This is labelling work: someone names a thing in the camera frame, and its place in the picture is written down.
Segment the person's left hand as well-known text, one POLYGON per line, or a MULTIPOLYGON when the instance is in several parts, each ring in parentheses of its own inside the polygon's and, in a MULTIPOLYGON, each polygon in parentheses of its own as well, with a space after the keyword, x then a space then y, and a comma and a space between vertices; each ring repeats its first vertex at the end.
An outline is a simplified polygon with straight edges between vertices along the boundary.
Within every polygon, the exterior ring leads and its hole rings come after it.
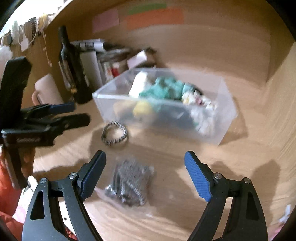
MULTIPOLYGON (((32 175, 34 169, 34 159, 35 159, 35 148, 23 148, 21 149, 22 160, 22 173, 28 178, 32 175)), ((7 154, 3 146, 1 146, 1 166, 6 169, 7 154)))

